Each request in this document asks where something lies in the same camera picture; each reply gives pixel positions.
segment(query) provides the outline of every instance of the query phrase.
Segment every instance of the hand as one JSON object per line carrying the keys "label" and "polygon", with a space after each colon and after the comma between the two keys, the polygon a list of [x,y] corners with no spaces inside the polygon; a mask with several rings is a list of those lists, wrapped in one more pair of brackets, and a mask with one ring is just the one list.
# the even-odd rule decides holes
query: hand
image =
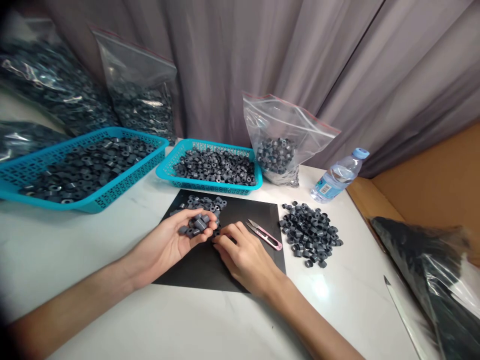
{"label": "hand", "polygon": [[252,294],[267,300],[288,280],[242,222],[224,227],[213,242],[233,278]]}
{"label": "hand", "polygon": [[[197,214],[207,214],[210,218],[205,231],[191,239],[180,235],[180,227],[187,226]],[[217,228],[216,220],[217,217],[210,211],[185,209],[162,221],[121,260],[134,289],[151,284],[197,244],[207,241]]]}

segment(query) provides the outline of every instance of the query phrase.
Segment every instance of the pink handle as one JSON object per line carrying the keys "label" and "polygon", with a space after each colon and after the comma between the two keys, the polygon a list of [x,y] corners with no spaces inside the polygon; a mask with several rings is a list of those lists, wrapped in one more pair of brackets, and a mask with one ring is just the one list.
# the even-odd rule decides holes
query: pink handle
{"label": "pink handle", "polygon": [[[265,233],[268,237],[270,237],[272,240],[275,240],[275,241],[276,241],[276,243],[277,243],[276,246],[273,245],[272,243],[270,243],[271,246],[272,246],[274,249],[277,249],[278,251],[282,250],[282,243],[281,243],[280,241],[278,241],[276,238],[274,238],[272,235],[270,235],[267,231],[265,231],[265,229],[264,229],[263,227],[259,226],[258,229],[259,229],[260,231],[264,232],[264,233]],[[262,236],[262,239],[264,239],[266,242],[269,243],[269,241],[267,240],[266,236],[265,236],[265,237]]]}

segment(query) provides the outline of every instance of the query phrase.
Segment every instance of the bottle cap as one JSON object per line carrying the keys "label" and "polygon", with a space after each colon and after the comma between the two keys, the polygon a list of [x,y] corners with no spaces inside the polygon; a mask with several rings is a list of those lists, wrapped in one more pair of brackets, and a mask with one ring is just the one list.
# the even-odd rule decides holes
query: bottle cap
{"label": "bottle cap", "polygon": [[359,159],[366,159],[370,155],[367,150],[362,149],[361,147],[357,147],[355,150],[353,150],[352,154],[354,157]]}

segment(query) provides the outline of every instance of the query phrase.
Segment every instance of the water bottle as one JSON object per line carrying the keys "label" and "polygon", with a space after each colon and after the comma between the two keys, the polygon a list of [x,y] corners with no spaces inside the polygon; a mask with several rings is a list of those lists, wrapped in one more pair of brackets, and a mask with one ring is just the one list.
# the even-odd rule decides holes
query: water bottle
{"label": "water bottle", "polygon": [[369,155],[367,150],[357,147],[351,155],[337,161],[310,191],[311,197],[322,204],[332,201],[355,180]]}

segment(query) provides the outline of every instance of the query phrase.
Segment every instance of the person's right hand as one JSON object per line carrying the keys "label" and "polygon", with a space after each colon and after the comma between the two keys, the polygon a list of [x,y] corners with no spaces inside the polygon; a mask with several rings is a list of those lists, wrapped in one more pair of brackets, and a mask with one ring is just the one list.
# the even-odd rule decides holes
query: person's right hand
{"label": "person's right hand", "polygon": [[233,278],[255,296],[267,300],[288,279],[275,265],[260,240],[240,221],[221,229],[213,243]]}

